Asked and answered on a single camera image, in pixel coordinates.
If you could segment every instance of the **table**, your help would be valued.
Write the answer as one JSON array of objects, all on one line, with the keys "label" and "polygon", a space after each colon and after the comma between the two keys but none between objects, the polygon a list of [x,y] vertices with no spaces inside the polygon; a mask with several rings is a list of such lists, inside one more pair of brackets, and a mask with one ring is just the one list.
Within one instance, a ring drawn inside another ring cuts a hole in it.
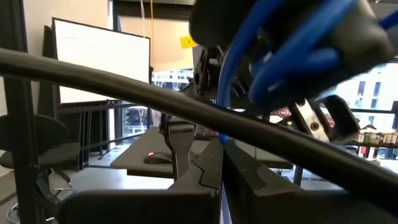
[{"label": "table", "polygon": [[[192,143],[190,156],[192,159],[198,157],[206,148],[208,141],[197,141]],[[293,164],[277,157],[269,152],[257,149],[244,142],[236,141],[236,145],[249,155],[255,155],[257,159],[269,168],[292,169]],[[128,147],[112,163],[111,168],[126,169],[128,175],[139,175],[146,177],[173,178],[173,169],[171,164],[145,164],[144,158],[150,152],[171,152],[164,142],[164,137],[159,133],[158,127],[149,128],[140,136],[134,144]]]}]

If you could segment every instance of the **glass wall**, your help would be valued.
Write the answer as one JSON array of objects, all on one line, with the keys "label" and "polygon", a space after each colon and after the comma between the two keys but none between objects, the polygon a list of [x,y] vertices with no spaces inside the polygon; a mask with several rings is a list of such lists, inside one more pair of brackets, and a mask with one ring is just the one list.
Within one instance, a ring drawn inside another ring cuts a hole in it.
[{"label": "glass wall", "polygon": [[[152,83],[162,88],[180,91],[189,84],[191,78],[193,78],[193,69],[154,72]],[[148,125],[147,113],[148,109],[145,106],[137,105],[123,108],[121,110],[122,137],[144,133]],[[149,126],[158,126],[160,124],[160,112],[151,110],[150,115]],[[134,138],[127,139],[123,141],[123,144],[132,144],[134,141]]]}]

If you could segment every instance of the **black frame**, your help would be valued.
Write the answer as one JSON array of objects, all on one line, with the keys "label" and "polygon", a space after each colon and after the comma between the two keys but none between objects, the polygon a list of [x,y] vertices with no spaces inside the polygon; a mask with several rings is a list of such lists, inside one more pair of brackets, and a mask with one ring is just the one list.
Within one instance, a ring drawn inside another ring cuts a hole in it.
[{"label": "black frame", "polygon": [[[189,20],[192,5],[153,3],[154,18]],[[150,18],[150,3],[144,2],[145,17]],[[113,16],[141,17],[140,2],[113,0]]]},{"label": "black frame", "polygon": [[[117,32],[117,33],[121,33],[121,34],[126,34],[126,35],[131,35],[134,37],[142,38],[142,36],[140,36],[140,35],[130,34],[127,32],[121,32],[121,30],[115,30],[115,29],[110,30],[110,29],[103,28],[103,27],[96,27],[96,26],[91,26],[88,24],[83,24],[80,22],[74,22],[74,21],[69,21],[66,19],[60,19],[57,17],[53,17],[52,18],[53,41],[52,42],[53,42],[53,49],[54,49],[54,59],[57,59],[57,60],[58,60],[58,57],[57,57],[58,53],[57,53],[57,36],[56,36],[55,21],[63,21],[63,22],[71,23],[71,24],[77,24],[77,25],[81,25],[81,26],[92,27],[95,29],[101,29],[101,30],[106,30],[106,31],[110,31],[110,32]],[[145,37],[145,38],[149,40],[149,58],[148,58],[149,74],[148,74],[148,76],[149,76],[149,83],[152,83],[152,72],[151,72],[151,67],[150,67],[150,38],[149,37]],[[114,110],[115,139],[99,142],[96,144],[90,144],[89,146],[83,147],[85,149],[100,146],[103,144],[112,143],[112,142],[116,142],[116,144],[117,144],[124,139],[130,139],[130,138],[133,138],[136,136],[136,134],[133,134],[132,136],[123,137],[123,132],[122,132],[122,128],[120,125],[121,124],[121,109],[128,108],[130,106],[136,106],[137,104],[135,104],[135,103],[121,103],[120,100],[106,100],[106,101],[91,101],[91,102],[87,101],[87,102],[62,103],[61,104],[60,89],[59,89],[58,85],[53,85],[53,102],[55,105],[54,106],[54,114],[57,116],[60,114],[84,113],[87,111]],[[101,103],[101,102],[104,103],[104,105],[90,105],[90,104]]]},{"label": "black frame", "polygon": [[[27,52],[23,0],[0,2],[0,47]],[[38,189],[37,150],[34,132],[34,109],[29,80],[4,79],[7,112],[12,121],[9,144],[13,150],[14,175],[16,179],[19,218],[21,223],[43,223],[44,211],[36,201]]]},{"label": "black frame", "polygon": [[[107,29],[107,28],[103,28],[103,27],[92,26],[92,25],[83,24],[83,23],[80,23],[80,22],[75,22],[75,21],[69,21],[69,20],[61,19],[61,18],[57,18],[57,17],[53,17],[52,18],[52,25],[51,25],[52,35],[53,35],[54,59],[58,60],[57,29],[55,27],[55,21],[62,21],[62,22],[67,22],[67,23],[71,23],[71,24],[75,24],[75,25],[81,25],[81,26],[91,27],[91,28],[95,28],[95,29],[99,29],[99,30],[105,30],[105,31],[108,31],[108,32],[117,32],[117,33],[120,33],[120,34],[126,34],[126,35],[130,35],[130,36],[134,36],[134,37],[140,37],[140,38],[148,39],[149,40],[148,65],[149,65],[149,71],[150,71],[150,38],[149,37],[143,37],[143,36],[140,36],[140,35],[130,34],[130,33],[127,33],[127,32],[121,32],[121,31],[111,30],[111,29]],[[150,72],[149,72],[148,76],[149,76],[149,83],[150,83],[151,80],[152,80],[152,74],[150,74]],[[66,106],[66,105],[80,105],[80,104],[90,104],[90,103],[100,102],[100,101],[87,101],[87,102],[76,102],[76,103],[61,103],[59,86],[58,85],[55,85],[55,86],[57,87],[57,89],[56,89],[56,92],[54,93],[54,97],[55,97],[55,100],[57,102],[57,105]],[[119,101],[119,100],[117,100],[117,99],[116,100],[105,100],[105,102],[115,102],[115,101]]]}]

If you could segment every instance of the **black cable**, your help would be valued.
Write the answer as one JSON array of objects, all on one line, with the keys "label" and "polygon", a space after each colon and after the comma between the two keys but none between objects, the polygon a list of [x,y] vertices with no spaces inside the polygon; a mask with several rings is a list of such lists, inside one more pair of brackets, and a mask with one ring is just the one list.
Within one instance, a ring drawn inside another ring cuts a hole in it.
[{"label": "black cable", "polygon": [[398,217],[392,203],[398,200],[398,176],[304,133],[245,118],[172,90],[25,53],[0,49],[0,71],[5,77],[54,82],[136,102],[225,133],[302,166]]}]

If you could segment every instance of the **blue cable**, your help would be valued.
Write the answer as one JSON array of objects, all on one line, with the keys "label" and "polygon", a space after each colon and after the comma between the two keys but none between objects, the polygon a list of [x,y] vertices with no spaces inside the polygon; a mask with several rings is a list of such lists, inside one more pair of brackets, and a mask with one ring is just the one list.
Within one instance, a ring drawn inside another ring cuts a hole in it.
[{"label": "blue cable", "polygon": [[301,70],[312,47],[357,3],[356,0],[326,0],[319,10],[302,25],[297,32],[271,57],[254,76],[250,87],[249,99],[260,103],[261,99],[273,87],[285,79],[287,72]]},{"label": "blue cable", "polygon": [[[297,67],[295,72],[305,72],[307,75],[313,73],[322,72],[335,68],[340,64],[341,57],[338,50],[333,48],[324,48],[320,50],[314,50],[310,53],[307,59]],[[256,76],[261,67],[266,63],[263,58],[250,63],[250,72],[253,76]]]},{"label": "blue cable", "polygon": [[[264,21],[283,3],[282,0],[258,0],[252,7],[250,13],[241,24],[238,33],[226,54],[221,67],[218,82],[217,104],[227,107],[229,105],[229,93],[234,77],[234,72],[239,66],[248,45],[255,38],[257,31]],[[228,136],[220,134],[221,143],[228,141]],[[228,201],[224,192],[224,184],[221,193],[221,206],[225,224],[230,224]]]},{"label": "blue cable", "polygon": [[388,30],[391,27],[395,26],[398,24],[398,11],[395,11],[388,16],[386,16],[384,19],[382,19],[379,22],[380,26],[383,27],[383,29]]}]

